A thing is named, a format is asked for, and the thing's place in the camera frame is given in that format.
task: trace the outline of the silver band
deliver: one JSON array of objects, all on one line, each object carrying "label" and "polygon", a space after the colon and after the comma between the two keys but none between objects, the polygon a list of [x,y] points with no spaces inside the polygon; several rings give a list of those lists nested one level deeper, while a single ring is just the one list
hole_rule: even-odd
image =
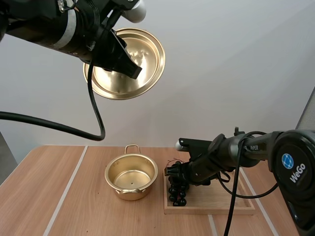
[{"label": "silver band", "polygon": [[[73,5],[72,0],[66,0],[66,2],[68,6]],[[70,42],[70,40],[72,39],[74,35],[76,25],[77,25],[77,19],[76,19],[75,11],[74,9],[69,10],[67,26],[65,28],[63,36],[59,39],[57,43],[53,45],[54,49],[63,48],[65,45],[67,45]]]}]

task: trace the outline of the gray panel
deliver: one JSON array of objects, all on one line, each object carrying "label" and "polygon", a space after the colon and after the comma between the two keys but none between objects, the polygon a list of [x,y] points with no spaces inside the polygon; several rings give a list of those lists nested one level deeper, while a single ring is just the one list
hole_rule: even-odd
[{"label": "gray panel", "polygon": [[299,129],[312,129],[315,130],[315,89],[305,107],[301,119],[297,125]]},{"label": "gray panel", "polygon": [[0,133],[0,184],[4,182],[17,165],[16,160]]}]

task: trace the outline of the pot handle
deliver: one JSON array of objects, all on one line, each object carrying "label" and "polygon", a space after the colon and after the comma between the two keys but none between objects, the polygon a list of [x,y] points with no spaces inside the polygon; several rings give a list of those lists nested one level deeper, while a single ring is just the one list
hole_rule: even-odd
[{"label": "pot handle", "polygon": [[120,191],[120,194],[125,194],[125,193],[140,193],[141,191],[139,189],[124,189]]},{"label": "pot handle", "polygon": [[127,153],[128,147],[137,147],[137,148],[138,148],[138,152],[141,153],[141,152],[140,152],[140,148],[139,148],[139,146],[138,146],[137,144],[129,144],[129,145],[127,145],[127,146],[125,147],[125,154]]}]

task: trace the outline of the gold metal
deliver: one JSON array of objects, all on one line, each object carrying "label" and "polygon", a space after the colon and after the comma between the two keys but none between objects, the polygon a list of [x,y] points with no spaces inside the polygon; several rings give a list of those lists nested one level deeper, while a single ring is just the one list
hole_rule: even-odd
[{"label": "gold metal", "polygon": [[[92,85],[97,94],[115,100],[137,97],[152,88],[161,77],[165,67],[165,51],[152,34],[141,29],[119,29],[117,35],[127,43],[131,59],[142,68],[138,78],[108,72],[100,67],[93,68]],[[83,64],[87,80],[89,65]]]},{"label": "gold metal", "polygon": [[125,154],[127,154],[127,149],[128,147],[137,147],[138,148],[138,153],[141,153],[140,152],[140,147],[137,145],[137,144],[129,144],[125,147]]},{"label": "gold metal", "polygon": [[[126,153],[132,146],[137,147],[139,153]],[[145,197],[157,176],[157,164],[142,155],[136,144],[127,145],[125,154],[112,160],[105,169],[107,183],[115,189],[119,198],[129,201]]]}]

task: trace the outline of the blue logo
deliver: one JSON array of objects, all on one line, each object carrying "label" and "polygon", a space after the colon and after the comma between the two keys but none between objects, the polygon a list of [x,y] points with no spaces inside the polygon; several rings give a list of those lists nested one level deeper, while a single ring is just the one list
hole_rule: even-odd
[{"label": "blue logo", "polygon": [[293,161],[293,158],[290,154],[283,154],[282,155],[282,164],[284,167],[286,167],[287,169],[292,169],[293,166],[294,166],[294,161]]}]

